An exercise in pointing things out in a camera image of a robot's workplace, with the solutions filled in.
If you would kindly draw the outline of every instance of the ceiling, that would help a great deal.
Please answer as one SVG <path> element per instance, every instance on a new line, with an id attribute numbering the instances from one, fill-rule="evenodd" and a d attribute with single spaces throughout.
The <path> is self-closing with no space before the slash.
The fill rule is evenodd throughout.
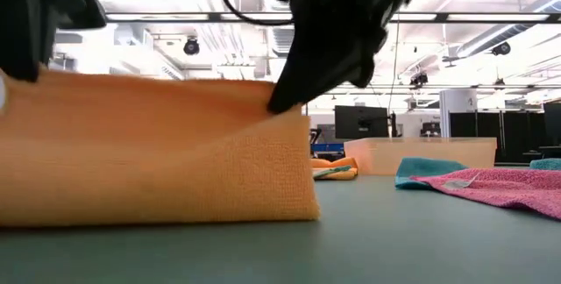
<path id="1" fill-rule="evenodd" d="M 108 13 L 197 13 L 228 11 L 222 0 L 100 0 Z M 231 0 L 241 11 L 287 11 L 274 0 Z M 560 12 L 561 0 L 413 0 L 401 11 L 422 12 Z M 131 49 L 128 62 L 139 58 L 161 68 L 169 65 L 187 78 L 259 79 L 275 81 L 284 66 L 293 29 L 261 28 L 246 24 L 167 23 L 131 24 L 130 31 L 147 30 L 150 50 L 156 56 L 139 56 Z M 333 35 L 345 29 L 333 29 Z M 374 59 L 376 70 L 372 87 L 355 89 L 344 84 L 309 104 L 310 110 L 331 110 L 336 104 L 364 103 L 406 110 L 411 101 L 419 107 L 438 99 L 446 88 L 491 85 L 498 78 L 507 85 L 547 84 L 551 89 L 481 89 L 480 107 L 500 107 L 505 101 L 535 104 L 561 98 L 561 24 L 557 25 L 461 25 L 391 24 L 388 39 Z M 201 52 L 187 56 L 183 46 L 196 36 Z M 508 55 L 494 56 L 488 51 L 507 41 Z M 443 57 L 461 58 L 453 62 Z M 141 72 L 149 66 L 133 66 Z M 412 76 L 426 73 L 425 88 L 411 89 Z M 155 75 L 168 78 L 166 75 Z"/>

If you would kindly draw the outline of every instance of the blue towel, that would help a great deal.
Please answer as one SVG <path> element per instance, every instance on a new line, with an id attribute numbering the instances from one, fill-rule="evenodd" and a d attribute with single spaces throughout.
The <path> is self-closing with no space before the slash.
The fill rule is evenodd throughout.
<path id="1" fill-rule="evenodd" d="M 395 176 L 395 187 L 402 189 L 432 189 L 424 182 L 413 181 L 411 176 L 433 176 L 449 174 L 467 169 L 456 161 L 433 160 L 428 158 L 403 158 Z"/>
<path id="2" fill-rule="evenodd" d="M 561 159 L 547 158 L 544 160 L 532 160 L 529 163 L 529 168 L 535 170 L 561 170 Z"/>

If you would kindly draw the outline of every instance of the black monitor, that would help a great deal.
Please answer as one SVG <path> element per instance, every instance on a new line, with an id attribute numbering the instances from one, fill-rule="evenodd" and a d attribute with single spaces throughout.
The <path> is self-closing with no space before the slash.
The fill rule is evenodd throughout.
<path id="1" fill-rule="evenodd" d="M 339 139 L 389 137 L 386 108 L 335 107 L 335 137 Z"/>
<path id="2" fill-rule="evenodd" d="M 553 139 L 553 144 L 559 145 L 561 139 L 561 103 L 544 103 L 545 131 Z"/>

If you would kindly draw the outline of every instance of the security camera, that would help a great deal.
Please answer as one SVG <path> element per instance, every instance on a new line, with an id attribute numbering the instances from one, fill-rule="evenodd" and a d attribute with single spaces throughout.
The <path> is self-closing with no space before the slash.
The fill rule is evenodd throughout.
<path id="1" fill-rule="evenodd" d="M 493 47 L 491 50 L 491 54 L 497 55 L 506 55 L 510 53 L 510 44 L 507 42 L 500 43 L 498 46 Z"/>
<path id="2" fill-rule="evenodd" d="M 185 46 L 183 47 L 183 52 L 187 55 L 197 55 L 199 54 L 199 51 L 199 42 L 196 37 L 187 38 L 187 43 L 185 43 Z"/>

